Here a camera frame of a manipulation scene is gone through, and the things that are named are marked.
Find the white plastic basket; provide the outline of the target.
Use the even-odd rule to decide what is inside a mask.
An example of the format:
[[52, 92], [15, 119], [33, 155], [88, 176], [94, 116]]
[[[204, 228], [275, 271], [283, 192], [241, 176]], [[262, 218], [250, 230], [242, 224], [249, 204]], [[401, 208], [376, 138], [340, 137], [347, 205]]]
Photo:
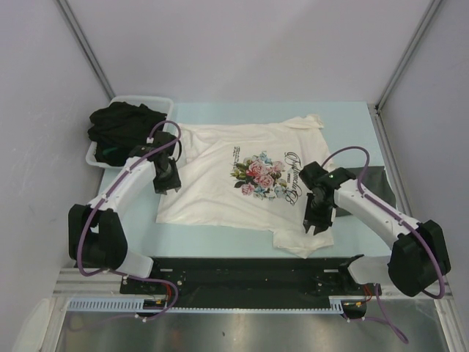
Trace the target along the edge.
[[[135, 106], [138, 106], [143, 103], [144, 105], [148, 106], [153, 111], [160, 111], [160, 112], [166, 113], [167, 118], [165, 120], [171, 120], [174, 115], [174, 103], [169, 98], [138, 96], [138, 95], [124, 95], [124, 96], [115, 97], [113, 100], [111, 100], [109, 105], [113, 102], [126, 102]], [[96, 142], [91, 141], [89, 149], [86, 152], [85, 160], [89, 165], [97, 166], [100, 168], [111, 168], [111, 169], [120, 168], [120, 166], [109, 166], [108, 164], [97, 162], [95, 160], [96, 145], [97, 145]]]

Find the white floral t-shirt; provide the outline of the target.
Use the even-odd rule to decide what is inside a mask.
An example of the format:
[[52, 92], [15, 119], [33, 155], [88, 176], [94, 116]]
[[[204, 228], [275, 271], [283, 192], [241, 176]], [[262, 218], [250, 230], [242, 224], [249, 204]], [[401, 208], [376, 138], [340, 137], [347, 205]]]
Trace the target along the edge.
[[268, 124], [182, 124], [182, 188], [162, 197], [156, 222], [269, 231], [277, 249], [306, 258], [333, 245], [305, 230], [300, 171], [329, 155], [316, 114]]

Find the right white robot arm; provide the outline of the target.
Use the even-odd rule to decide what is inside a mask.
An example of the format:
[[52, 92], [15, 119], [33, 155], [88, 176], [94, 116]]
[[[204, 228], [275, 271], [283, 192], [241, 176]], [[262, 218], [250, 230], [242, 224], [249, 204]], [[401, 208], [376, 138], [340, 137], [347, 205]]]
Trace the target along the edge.
[[318, 235], [333, 225], [341, 208], [371, 229], [391, 250], [384, 257], [359, 254], [349, 259], [338, 275], [339, 288], [357, 293], [365, 284], [393, 285], [406, 296], [427, 293], [438, 283], [445, 294], [444, 276], [451, 270], [443, 230], [435, 221], [419, 221], [400, 213], [364, 188], [359, 178], [342, 167], [327, 172], [317, 162], [300, 171], [309, 193], [303, 226]]

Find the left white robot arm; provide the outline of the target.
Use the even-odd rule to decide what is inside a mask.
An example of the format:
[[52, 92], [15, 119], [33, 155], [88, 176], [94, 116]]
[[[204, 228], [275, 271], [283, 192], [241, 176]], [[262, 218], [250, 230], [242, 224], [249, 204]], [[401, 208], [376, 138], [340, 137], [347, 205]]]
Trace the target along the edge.
[[98, 196], [85, 205], [75, 204], [68, 213], [68, 252], [79, 268], [90, 266], [135, 276], [146, 293], [154, 293], [162, 276], [154, 260], [129, 248], [122, 217], [135, 198], [151, 185], [156, 194], [181, 187], [174, 151], [180, 137], [156, 131], [145, 145], [134, 147], [119, 174]]

